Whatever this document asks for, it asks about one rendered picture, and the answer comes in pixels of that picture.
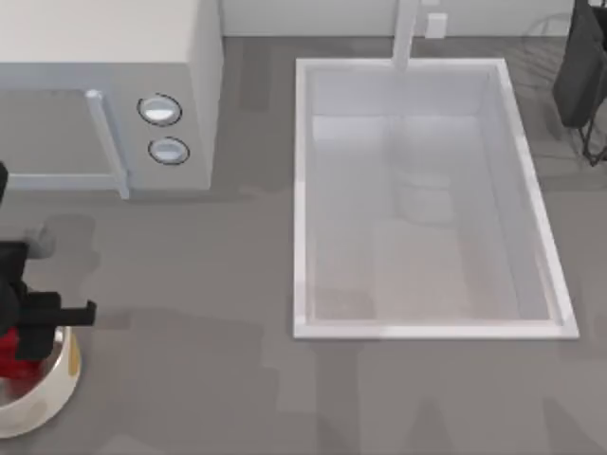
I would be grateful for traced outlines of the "large round microwave knob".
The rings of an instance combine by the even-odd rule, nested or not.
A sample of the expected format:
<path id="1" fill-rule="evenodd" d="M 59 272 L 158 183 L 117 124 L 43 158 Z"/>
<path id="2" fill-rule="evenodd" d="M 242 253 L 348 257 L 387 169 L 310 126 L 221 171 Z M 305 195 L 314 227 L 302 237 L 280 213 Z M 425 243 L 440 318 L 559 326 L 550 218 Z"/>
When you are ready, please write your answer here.
<path id="1" fill-rule="evenodd" d="M 157 127 L 168 127 L 178 123 L 183 115 L 179 102 L 165 94 L 154 94 L 141 98 L 137 103 L 139 116 Z"/>

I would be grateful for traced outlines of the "black chair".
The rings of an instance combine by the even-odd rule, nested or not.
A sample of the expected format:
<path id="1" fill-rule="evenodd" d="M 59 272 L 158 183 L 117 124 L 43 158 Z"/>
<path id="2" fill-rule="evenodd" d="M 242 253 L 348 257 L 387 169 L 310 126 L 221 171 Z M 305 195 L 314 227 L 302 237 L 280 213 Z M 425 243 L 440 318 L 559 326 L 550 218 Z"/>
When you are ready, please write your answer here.
<path id="1" fill-rule="evenodd" d="M 607 0 L 598 6 L 575 0 L 552 95 L 561 124 L 579 132 L 589 164 L 607 161 L 607 145 L 590 151 L 596 115 L 607 100 Z"/>

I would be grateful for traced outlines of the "shiny metal bowl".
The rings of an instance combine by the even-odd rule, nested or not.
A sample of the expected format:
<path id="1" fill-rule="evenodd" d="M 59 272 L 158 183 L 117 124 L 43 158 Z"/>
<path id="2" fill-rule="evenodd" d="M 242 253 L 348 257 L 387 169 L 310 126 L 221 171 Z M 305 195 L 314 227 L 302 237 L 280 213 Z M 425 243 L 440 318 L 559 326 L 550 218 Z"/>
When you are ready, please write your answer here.
<path id="1" fill-rule="evenodd" d="M 70 327 L 55 332 L 51 355 L 33 378 L 0 376 L 0 440 L 42 427 L 67 404 L 82 371 L 80 344 Z"/>

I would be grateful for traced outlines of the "red object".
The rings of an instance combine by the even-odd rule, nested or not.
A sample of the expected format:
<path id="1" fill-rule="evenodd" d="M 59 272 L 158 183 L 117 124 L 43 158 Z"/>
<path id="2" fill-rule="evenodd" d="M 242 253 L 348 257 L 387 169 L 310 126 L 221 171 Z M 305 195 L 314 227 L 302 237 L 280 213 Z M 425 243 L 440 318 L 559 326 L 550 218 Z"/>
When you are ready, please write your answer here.
<path id="1" fill-rule="evenodd" d="M 0 378 L 38 380 L 43 375 L 42 362 L 17 358 L 18 332 L 8 330 L 0 337 Z"/>

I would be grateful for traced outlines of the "pale microwave oven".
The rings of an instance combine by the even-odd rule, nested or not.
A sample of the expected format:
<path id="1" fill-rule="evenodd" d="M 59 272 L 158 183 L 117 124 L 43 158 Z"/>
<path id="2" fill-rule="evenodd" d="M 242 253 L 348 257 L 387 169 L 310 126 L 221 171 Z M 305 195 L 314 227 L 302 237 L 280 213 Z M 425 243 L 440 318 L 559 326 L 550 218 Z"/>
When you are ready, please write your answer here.
<path id="1" fill-rule="evenodd" d="M 218 0 L 0 0 L 0 161 L 21 191 L 117 191 L 84 92 L 103 93 L 131 194 L 206 191 L 224 51 Z M 157 127 L 141 98 L 183 109 Z M 191 156 L 164 166 L 150 141 L 176 137 Z"/>

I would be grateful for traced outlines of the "tall white tap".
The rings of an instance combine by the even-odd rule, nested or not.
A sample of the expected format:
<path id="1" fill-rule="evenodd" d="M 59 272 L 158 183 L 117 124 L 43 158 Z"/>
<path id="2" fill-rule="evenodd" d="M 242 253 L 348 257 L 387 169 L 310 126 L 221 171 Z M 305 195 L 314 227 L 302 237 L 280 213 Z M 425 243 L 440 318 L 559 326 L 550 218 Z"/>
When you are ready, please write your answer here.
<path id="1" fill-rule="evenodd" d="M 421 0 L 397 0 L 392 65 L 395 71 L 405 71 L 411 56 L 415 24 Z"/>

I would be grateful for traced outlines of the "white wall socket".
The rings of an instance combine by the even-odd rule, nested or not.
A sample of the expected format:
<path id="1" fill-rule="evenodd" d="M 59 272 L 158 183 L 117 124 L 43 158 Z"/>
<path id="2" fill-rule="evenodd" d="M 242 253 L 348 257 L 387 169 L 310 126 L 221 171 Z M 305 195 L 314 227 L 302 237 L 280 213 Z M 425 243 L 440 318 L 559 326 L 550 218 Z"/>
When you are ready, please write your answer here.
<path id="1" fill-rule="evenodd" d="M 432 12 L 427 16 L 425 30 L 426 39 L 444 39 L 448 29 L 448 14 L 443 12 Z"/>

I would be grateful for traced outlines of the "white sink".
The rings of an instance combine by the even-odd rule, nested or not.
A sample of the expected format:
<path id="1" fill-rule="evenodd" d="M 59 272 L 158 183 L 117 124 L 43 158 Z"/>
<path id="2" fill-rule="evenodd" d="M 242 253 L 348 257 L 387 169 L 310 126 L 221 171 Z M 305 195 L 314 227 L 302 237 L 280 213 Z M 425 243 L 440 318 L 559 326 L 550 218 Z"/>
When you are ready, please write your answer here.
<path id="1" fill-rule="evenodd" d="M 300 58 L 293 336 L 576 339 L 505 60 Z"/>

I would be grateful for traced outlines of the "small round microwave knob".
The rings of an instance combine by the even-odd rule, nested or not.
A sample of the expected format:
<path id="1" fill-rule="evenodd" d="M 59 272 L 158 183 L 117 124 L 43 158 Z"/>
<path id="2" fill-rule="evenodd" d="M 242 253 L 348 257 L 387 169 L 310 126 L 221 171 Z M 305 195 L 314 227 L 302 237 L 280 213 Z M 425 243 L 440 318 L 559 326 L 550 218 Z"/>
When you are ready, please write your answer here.
<path id="1" fill-rule="evenodd" d="M 188 145 L 179 138 L 166 136 L 149 142 L 148 155 L 164 166 L 179 166 L 191 156 Z"/>

